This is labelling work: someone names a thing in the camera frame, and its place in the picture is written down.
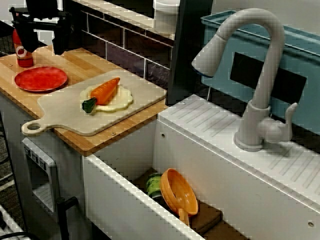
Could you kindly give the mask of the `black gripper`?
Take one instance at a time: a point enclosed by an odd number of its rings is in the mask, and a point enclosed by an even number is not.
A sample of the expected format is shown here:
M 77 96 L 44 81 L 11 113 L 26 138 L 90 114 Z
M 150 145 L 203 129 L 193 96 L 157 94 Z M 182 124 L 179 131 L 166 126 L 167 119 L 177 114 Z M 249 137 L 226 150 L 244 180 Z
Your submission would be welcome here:
M 26 0 L 26 7 L 11 7 L 13 43 L 22 45 L 33 53 L 39 45 L 36 30 L 53 30 L 53 50 L 62 55 L 69 47 L 70 34 L 73 32 L 71 15 L 58 9 L 56 0 Z

